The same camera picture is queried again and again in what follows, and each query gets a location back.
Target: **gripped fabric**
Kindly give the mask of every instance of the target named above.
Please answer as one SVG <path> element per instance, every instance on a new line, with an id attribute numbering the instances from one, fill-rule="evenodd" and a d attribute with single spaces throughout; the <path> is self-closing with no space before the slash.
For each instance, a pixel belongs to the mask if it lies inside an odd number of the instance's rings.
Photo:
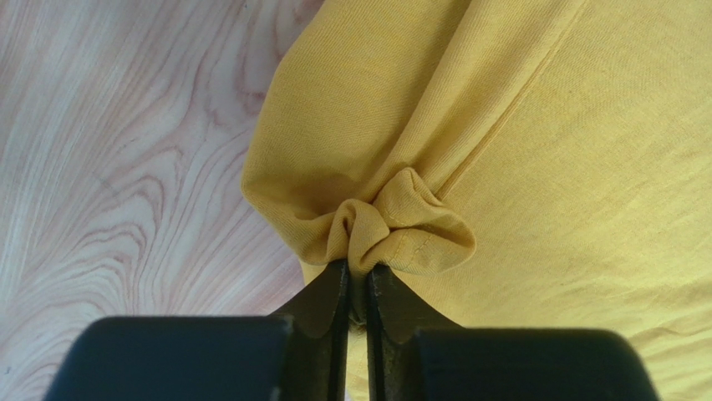
<path id="1" fill-rule="evenodd" d="M 307 280 L 382 261 L 460 324 L 615 330 L 712 399 L 708 0 L 327 0 L 242 190 Z M 365 399 L 358 330 L 348 366 Z"/>

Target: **yellow fabric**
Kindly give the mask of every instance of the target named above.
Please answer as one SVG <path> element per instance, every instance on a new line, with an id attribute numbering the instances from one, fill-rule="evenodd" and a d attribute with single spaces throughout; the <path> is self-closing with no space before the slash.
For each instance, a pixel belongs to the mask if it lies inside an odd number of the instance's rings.
<path id="1" fill-rule="evenodd" d="M 708 0 L 327 0 L 242 189 L 307 279 L 386 262 L 463 325 L 612 329 L 712 399 L 710 127 Z"/>

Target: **yellow garment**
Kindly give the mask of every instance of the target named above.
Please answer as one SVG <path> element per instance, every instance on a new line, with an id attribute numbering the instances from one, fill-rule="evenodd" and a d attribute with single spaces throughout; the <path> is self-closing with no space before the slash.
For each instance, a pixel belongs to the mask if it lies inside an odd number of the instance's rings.
<path id="1" fill-rule="evenodd" d="M 465 326 L 612 329 L 712 399 L 709 0 L 327 0 L 242 189 L 307 279 L 382 261 Z"/>

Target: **wooden surface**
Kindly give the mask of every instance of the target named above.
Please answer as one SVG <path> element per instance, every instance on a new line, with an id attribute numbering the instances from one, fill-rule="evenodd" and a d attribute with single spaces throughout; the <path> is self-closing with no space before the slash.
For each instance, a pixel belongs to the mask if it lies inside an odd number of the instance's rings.
<path id="1" fill-rule="evenodd" d="M 116 314 L 264 314 L 303 286 L 242 199 L 318 1 L 0 0 L 0 400 Z"/>

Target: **light wood grain surface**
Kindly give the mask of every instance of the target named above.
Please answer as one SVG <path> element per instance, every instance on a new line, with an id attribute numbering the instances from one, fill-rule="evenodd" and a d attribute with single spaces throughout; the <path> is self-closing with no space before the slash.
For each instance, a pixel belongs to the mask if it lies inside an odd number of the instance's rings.
<path id="1" fill-rule="evenodd" d="M 107 315 L 264 314 L 299 265 L 242 199 L 319 1 L 0 0 L 0 400 Z"/>

